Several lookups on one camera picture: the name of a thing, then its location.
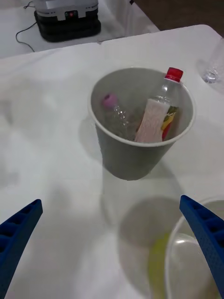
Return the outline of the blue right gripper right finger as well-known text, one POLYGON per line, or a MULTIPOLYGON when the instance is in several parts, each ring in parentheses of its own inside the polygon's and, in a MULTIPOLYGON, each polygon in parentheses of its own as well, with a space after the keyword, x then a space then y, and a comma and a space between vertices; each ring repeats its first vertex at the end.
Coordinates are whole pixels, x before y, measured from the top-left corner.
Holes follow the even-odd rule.
POLYGON ((224 220, 183 195, 180 211, 194 233, 221 297, 224 296, 224 220))

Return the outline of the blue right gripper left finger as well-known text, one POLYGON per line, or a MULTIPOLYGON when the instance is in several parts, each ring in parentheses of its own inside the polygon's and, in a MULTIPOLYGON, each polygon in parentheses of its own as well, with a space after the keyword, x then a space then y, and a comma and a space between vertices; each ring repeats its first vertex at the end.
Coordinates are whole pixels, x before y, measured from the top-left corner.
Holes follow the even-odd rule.
POLYGON ((0 298, 5 298, 23 251, 43 213, 36 199, 0 225, 0 298))

